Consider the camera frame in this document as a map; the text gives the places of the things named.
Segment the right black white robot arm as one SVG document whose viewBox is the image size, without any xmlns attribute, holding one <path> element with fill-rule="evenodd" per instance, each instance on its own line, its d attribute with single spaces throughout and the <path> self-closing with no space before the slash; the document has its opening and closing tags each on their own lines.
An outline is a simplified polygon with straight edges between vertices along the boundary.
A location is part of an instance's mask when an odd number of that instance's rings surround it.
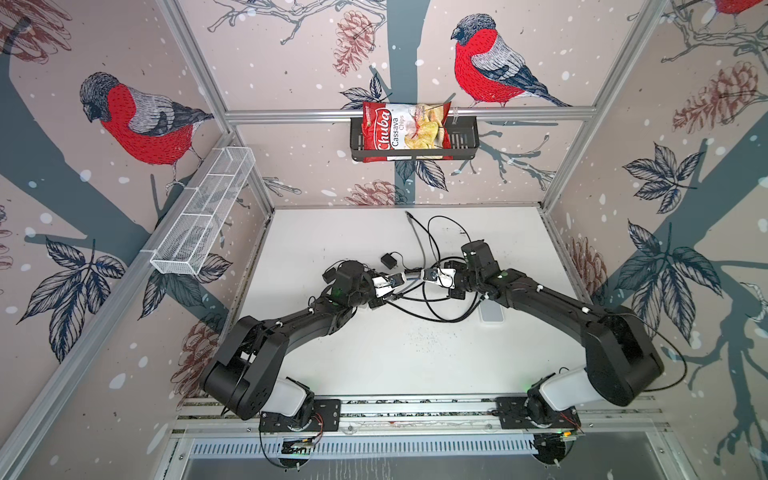
<svg viewBox="0 0 768 480">
<path fill-rule="evenodd" d="M 664 364 L 642 322 L 626 307 L 605 309 L 561 294 L 525 273 L 501 269 L 483 240 L 462 246 L 461 261 L 439 265 L 449 292 L 477 293 L 498 305 L 527 313 L 576 340 L 585 364 L 540 379 L 527 391 L 532 422 L 549 426 L 582 403 L 605 400 L 627 406 L 664 373 Z"/>
</svg>

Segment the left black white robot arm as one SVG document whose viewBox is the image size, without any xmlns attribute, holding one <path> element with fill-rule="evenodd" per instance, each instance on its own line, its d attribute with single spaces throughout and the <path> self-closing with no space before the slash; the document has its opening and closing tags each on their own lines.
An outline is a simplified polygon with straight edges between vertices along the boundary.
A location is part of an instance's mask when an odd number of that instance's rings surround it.
<svg viewBox="0 0 768 480">
<path fill-rule="evenodd" d="M 324 279 L 326 287 L 300 311 L 271 320 L 240 318 L 204 368 L 200 388 L 242 420 L 263 411 L 295 416 L 310 390 L 279 378 L 286 355 L 334 334 L 359 307 L 381 305 L 404 277 L 389 278 L 358 261 L 346 260 L 328 270 Z"/>
</svg>

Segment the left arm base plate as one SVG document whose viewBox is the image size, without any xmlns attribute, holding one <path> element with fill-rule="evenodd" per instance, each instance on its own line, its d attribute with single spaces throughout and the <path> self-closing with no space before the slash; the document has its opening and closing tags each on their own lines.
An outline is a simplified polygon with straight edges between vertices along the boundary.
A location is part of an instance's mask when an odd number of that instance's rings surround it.
<svg viewBox="0 0 768 480">
<path fill-rule="evenodd" d="M 260 417 L 262 433 L 325 433 L 339 429 L 339 399 L 307 400 L 293 416 L 264 412 Z"/>
</svg>

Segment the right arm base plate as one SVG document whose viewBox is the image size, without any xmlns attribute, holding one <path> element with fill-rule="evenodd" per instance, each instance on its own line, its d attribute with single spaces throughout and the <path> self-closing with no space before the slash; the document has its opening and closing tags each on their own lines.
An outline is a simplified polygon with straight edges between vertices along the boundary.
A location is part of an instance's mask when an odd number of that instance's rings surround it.
<svg viewBox="0 0 768 480">
<path fill-rule="evenodd" d="M 490 414 L 497 417 L 505 430 L 581 428 L 581 421 L 574 408 L 555 411 L 543 400 L 527 396 L 497 397 Z"/>
</svg>

